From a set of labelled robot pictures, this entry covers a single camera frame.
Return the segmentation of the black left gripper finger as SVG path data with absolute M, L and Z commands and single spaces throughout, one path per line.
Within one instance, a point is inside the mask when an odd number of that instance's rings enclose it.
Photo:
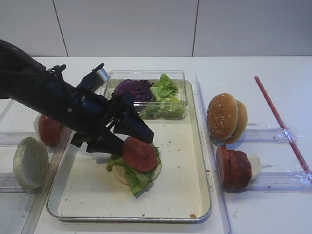
M 152 143 L 154 132 L 147 126 L 134 106 L 131 94 L 121 94 L 113 98 L 114 115 L 118 123 L 114 126 L 114 133 L 135 137 L 143 142 Z

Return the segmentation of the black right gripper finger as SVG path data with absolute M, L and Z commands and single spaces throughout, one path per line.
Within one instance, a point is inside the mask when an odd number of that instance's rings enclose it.
M 88 153 L 108 153 L 114 155 L 122 154 L 124 141 L 113 133 L 106 133 L 87 142 L 86 152 Z

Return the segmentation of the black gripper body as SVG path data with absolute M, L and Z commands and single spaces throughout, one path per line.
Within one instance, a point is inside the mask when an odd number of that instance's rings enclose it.
M 106 133 L 116 135 L 113 130 L 118 119 L 114 115 L 113 99 L 62 84 L 46 88 L 39 103 L 42 115 L 76 132 L 71 143 L 77 147 Z

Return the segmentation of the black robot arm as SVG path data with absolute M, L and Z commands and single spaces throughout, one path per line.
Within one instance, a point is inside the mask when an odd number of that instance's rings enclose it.
M 109 80 L 103 65 L 87 74 L 77 86 L 64 81 L 65 65 L 51 69 L 23 50 L 0 42 L 0 97 L 13 99 L 75 131 L 71 143 L 87 143 L 89 153 L 122 152 L 118 134 L 152 143 L 154 132 L 134 107 L 129 93 L 108 100 L 96 90 Z

